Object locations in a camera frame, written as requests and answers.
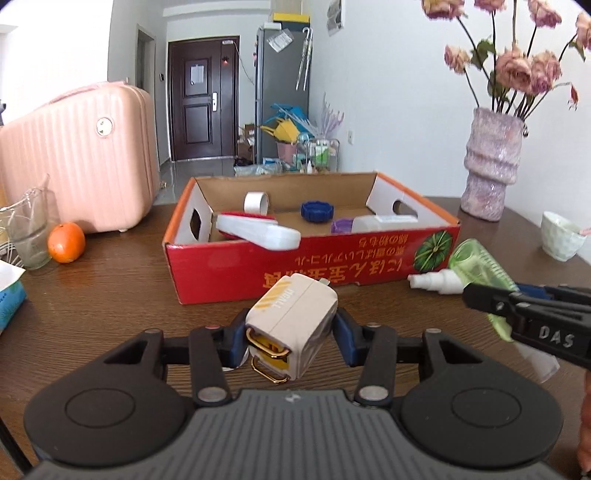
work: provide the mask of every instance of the suitcase handle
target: suitcase handle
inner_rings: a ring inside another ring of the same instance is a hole
[[[61,95],[58,95],[53,100],[49,101],[48,105],[52,105],[53,103],[61,102],[62,100],[65,100],[66,98],[73,97],[73,96],[79,95],[81,93],[91,92],[93,90],[98,90],[99,88],[103,88],[103,87],[110,86],[110,85],[114,85],[114,86],[127,85],[127,82],[125,80],[117,80],[116,82],[99,82],[99,83],[94,83],[92,85],[86,85],[84,87],[76,88],[74,90],[70,90],[69,92],[62,93]]]

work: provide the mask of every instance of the blue bottle cap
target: blue bottle cap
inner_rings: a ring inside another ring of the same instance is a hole
[[[305,202],[301,204],[302,217],[312,223],[324,223],[332,220],[335,207],[326,202]]]

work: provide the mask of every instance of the brown door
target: brown door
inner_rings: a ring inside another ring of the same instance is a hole
[[[238,42],[214,38],[168,45],[173,160],[235,155]]]

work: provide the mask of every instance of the box handle hole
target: box handle hole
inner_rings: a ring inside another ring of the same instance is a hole
[[[201,217],[199,216],[199,212],[195,209],[193,209],[193,214],[191,215],[189,228],[191,229],[191,233],[195,237],[195,240],[199,242],[199,232],[201,231]]]
[[[411,215],[415,218],[418,218],[418,213],[413,208],[410,208],[406,203],[402,200],[396,200],[392,205],[392,211],[395,215]]]

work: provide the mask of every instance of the red box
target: red box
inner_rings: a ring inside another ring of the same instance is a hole
[[[217,212],[242,211],[248,192],[266,192],[269,214],[302,233],[298,250],[275,252],[225,240],[213,227]],[[300,205],[321,200],[335,218],[417,214],[412,229],[330,234],[330,222],[306,222]],[[191,179],[164,235],[163,247],[182,304],[262,296],[283,275],[327,278],[331,285],[370,285],[447,266],[460,231],[453,215],[382,173],[279,175]]]

